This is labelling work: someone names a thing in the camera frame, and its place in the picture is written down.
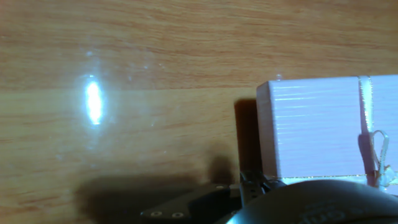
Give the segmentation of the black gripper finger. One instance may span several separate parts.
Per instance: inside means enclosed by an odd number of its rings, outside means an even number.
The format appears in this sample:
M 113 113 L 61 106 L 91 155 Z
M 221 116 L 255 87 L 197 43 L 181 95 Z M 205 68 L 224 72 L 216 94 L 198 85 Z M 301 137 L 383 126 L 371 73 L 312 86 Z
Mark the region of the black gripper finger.
M 254 199 L 284 186 L 283 181 L 268 178 L 262 172 L 244 171 L 240 173 L 238 184 L 206 185 L 143 211 L 141 223 L 227 223 Z

